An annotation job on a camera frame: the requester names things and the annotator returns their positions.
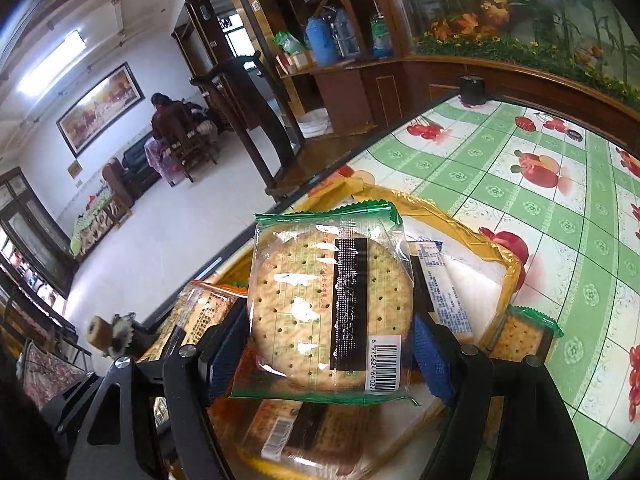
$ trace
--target white bucket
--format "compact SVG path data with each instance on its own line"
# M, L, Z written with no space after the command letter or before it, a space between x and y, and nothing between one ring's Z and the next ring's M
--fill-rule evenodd
M326 108L318 108L318 110L313 110L303 115L298 119L298 124L302 135L307 139L330 133L332 130L329 113Z

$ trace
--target metal screw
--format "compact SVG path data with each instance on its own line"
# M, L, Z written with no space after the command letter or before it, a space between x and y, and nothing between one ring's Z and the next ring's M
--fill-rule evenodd
M476 345L462 345L460 350L464 355L474 356L478 355L479 349Z
M528 355L524 358L524 362L528 364L532 368L538 368L542 365L542 359L540 359L537 355Z
M185 357L185 358L191 357L195 355L195 353L196 353L195 345L185 345L178 350L178 354L180 354L180 357Z
M124 356L124 357L119 357L116 360L116 368L126 368L127 366L129 366L129 363L131 362L131 359Z

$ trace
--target barcode number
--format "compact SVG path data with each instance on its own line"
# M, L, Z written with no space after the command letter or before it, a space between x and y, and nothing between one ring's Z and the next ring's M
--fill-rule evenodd
M399 387L400 336L370 336L366 389L372 394L388 394Z
M294 422L295 419L293 418L277 418L267 442L262 446L262 451L260 452L262 458L273 460L274 462L280 461L282 450L291 435Z

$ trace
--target round cracker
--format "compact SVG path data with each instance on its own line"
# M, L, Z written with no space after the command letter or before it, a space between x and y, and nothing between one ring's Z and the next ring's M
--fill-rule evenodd
M336 238L309 232L271 246L250 291L252 337L265 364L314 390L361 386L365 379L364 370L330 369ZM371 239L367 257L367 334L404 338L413 314L411 280Z

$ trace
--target blue thermos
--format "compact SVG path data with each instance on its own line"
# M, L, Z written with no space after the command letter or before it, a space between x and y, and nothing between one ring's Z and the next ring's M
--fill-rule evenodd
M318 65L331 65L340 60L334 37L331 34L331 27L323 20L310 18L306 26L306 36L309 38Z

